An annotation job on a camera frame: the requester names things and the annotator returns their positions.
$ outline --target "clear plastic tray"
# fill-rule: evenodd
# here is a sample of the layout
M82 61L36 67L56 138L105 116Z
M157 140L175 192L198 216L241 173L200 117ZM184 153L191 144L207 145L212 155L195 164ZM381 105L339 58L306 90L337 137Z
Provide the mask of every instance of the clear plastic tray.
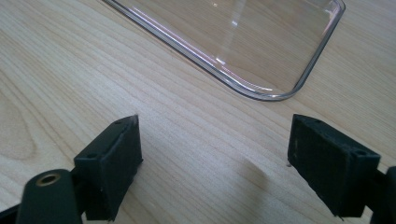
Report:
M235 91L264 101L304 84L341 0L104 0Z

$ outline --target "wood grain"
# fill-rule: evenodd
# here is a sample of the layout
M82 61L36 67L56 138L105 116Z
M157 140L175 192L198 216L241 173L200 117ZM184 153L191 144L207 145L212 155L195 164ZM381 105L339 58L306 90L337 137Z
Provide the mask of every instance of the wood grain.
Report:
M396 5L345 2L303 89L262 103L99 0L0 1L0 210L137 113L145 161L115 223L344 223L286 164L294 113L380 153L381 171L396 164Z

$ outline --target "clear plastic lid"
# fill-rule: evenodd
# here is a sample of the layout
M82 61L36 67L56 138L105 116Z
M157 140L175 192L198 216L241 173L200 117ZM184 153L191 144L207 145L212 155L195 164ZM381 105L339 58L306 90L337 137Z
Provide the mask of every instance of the clear plastic lid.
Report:
M340 20L341 0L104 0L235 91L299 90Z

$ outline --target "transparent plastic container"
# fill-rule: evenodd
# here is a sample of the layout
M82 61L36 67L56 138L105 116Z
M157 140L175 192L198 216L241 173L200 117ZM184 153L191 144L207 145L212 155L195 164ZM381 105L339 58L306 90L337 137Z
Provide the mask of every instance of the transparent plastic container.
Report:
M279 101L303 85L341 0L104 0L233 90Z

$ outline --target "light wood tabletop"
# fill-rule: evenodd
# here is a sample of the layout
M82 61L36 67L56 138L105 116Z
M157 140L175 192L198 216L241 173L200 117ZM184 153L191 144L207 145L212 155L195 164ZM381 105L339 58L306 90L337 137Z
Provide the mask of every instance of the light wood tabletop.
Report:
M345 3L303 88L265 103L102 1L0 1L0 210L138 114L144 161L115 223L369 223L369 209L334 217L287 166L293 114L381 154L382 172L396 165L396 2Z

